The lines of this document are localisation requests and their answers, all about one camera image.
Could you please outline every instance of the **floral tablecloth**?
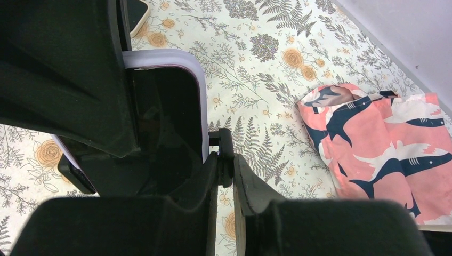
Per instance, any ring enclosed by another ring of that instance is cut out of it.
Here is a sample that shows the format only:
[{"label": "floral tablecloth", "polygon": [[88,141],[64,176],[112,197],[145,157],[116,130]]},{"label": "floral tablecloth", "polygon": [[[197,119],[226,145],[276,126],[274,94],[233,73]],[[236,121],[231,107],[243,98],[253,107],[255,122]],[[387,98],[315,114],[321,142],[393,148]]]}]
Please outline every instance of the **floral tablecloth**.
[{"label": "floral tablecloth", "polygon": [[[132,39],[134,50],[195,55],[207,77],[209,129],[231,129],[236,151],[287,198],[335,197],[297,111],[312,88],[353,83],[368,93],[421,92],[329,0],[147,2],[153,9]],[[0,125],[0,250],[12,247],[40,202],[82,196],[58,172],[60,156],[48,134]],[[216,254],[235,254],[231,188],[220,188],[218,204]]]}]

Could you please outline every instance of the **floral pattern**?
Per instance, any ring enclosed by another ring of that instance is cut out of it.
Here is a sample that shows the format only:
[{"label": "floral pattern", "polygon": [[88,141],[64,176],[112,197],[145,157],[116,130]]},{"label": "floral pattern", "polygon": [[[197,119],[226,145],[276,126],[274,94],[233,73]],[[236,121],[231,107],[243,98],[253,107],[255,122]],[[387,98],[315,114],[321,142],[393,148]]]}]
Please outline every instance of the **floral pattern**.
[{"label": "floral pattern", "polygon": [[[209,130],[229,128],[236,152],[287,198],[336,196],[298,113],[304,95],[343,83],[368,94],[422,92],[330,0],[146,2],[151,16],[132,39],[133,49],[193,54],[206,75]],[[450,127],[450,118],[445,121]],[[40,202],[83,196],[58,172],[61,152],[50,139],[0,125],[0,234],[10,236],[0,239],[2,251]],[[220,187],[217,255],[236,254],[233,204],[232,189]]]}]

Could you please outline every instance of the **white wall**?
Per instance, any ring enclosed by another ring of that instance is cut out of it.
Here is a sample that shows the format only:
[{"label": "white wall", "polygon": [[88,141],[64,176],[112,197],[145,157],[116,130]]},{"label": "white wall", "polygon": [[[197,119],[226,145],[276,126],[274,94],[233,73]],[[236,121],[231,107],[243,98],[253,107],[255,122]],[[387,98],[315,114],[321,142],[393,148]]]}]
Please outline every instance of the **white wall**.
[{"label": "white wall", "polygon": [[451,0],[333,0],[424,91],[452,109]]}]

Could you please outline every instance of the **folded cloth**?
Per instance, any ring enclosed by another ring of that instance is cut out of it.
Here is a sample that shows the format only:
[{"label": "folded cloth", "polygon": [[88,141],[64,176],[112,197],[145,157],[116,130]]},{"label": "folded cloth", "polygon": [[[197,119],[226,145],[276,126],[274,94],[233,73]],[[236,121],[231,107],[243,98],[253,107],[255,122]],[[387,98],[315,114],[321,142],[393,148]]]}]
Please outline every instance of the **folded cloth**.
[{"label": "folded cloth", "polygon": [[399,202],[418,224],[452,223],[452,140],[435,93],[322,86],[298,103],[339,197]]}]

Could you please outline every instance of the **pink fabric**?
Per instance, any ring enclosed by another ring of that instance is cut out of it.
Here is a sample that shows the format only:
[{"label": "pink fabric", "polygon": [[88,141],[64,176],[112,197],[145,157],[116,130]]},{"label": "pink fabric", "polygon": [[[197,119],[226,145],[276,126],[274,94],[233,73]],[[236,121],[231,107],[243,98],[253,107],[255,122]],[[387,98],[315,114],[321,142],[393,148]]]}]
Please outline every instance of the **pink fabric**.
[{"label": "pink fabric", "polygon": [[452,141],[435,93],[367,95],[342,84],[298,105],[339,196],[399,202],[418,224],[451,215]]}]

